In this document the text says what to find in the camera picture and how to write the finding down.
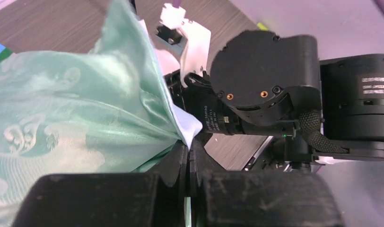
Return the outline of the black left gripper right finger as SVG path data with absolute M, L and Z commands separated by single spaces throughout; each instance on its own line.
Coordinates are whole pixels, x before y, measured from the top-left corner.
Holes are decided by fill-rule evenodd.
M 299 171 L 227 171 L 198 140 L 189 154 L 194 227 L 343 227 L 324 180 Z

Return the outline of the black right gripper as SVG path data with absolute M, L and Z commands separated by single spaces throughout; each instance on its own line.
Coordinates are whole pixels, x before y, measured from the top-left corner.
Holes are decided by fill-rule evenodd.
M 202 123 L 203 133 L 266 136 L 245 170 L 279 141 L 284 148 L 272 149 L 264 167 L 287 162 L 291 170 L 311 170 L 314 157 L 302 134 L 310 121 L 320 129 L 322 107 L 313 36 L 243 31 L 216 54 L 210 72 L 181 77 L 176 70 L 165 80 L 175 104 Z

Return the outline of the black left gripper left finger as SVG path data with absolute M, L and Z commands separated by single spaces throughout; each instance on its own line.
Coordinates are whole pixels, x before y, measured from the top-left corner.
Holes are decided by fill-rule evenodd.
M 39 178 L 15 227 L 183 227 L 188 148 L 178 141 L 144 173 L 54 174 Z

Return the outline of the light blue green pillowcase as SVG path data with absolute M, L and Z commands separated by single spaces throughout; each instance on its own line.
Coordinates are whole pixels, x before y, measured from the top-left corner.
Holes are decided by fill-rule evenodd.
M 0 63 L 0 227 L 44 175 L 147 170 L 202 129 L 176 107 L 131 5 L 114 0 L 86 53 L 16 53 Z

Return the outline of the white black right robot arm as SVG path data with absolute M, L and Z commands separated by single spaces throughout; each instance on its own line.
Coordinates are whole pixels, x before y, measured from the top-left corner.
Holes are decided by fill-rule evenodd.
M 313 36 L 247 30 L 216 54 L 210 74 L 165 80 L 203 133 L 265 137 L 245 171 L 384 161 L 384 54 L 320 61 Z

